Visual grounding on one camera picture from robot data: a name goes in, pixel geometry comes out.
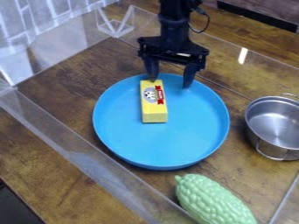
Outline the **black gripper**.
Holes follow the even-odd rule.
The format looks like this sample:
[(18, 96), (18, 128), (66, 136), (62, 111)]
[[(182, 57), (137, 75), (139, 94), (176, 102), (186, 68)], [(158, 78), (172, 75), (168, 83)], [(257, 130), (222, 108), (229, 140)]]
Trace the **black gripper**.
[(158, 75), (158, 62), (165, 61), (185, 66), (182, 70), (182, 87), (192, 84), (194, 74), (205, 68), (205, 58), (209, 50), (192, 43), (188, 39), (181, 43), (170, 43), (166, 46), (161, 37), (141, 37), (137, 39), (137, 56), (144, 61), (144, 68), (149, 81), (154, 81)]

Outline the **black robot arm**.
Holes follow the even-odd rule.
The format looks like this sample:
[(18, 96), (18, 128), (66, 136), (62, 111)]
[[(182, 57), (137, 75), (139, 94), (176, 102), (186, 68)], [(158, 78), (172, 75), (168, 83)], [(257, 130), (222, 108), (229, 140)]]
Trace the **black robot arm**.
[(149, 81), (157, 78), (160, 61), (182, 65), (182, 87), (188, 88), (194, 74), (205, 68), (205, 58), (209, 55), (209, 50), (189, 39), (189, 31), (204, 32), (190, 27), (190, 13), (196, 11), (205, 17), (208, 14), (198, 7), (202, 0), (158, 0), (158, 2), (160, 35), (137, 39), (137, 56), (144, 61)]

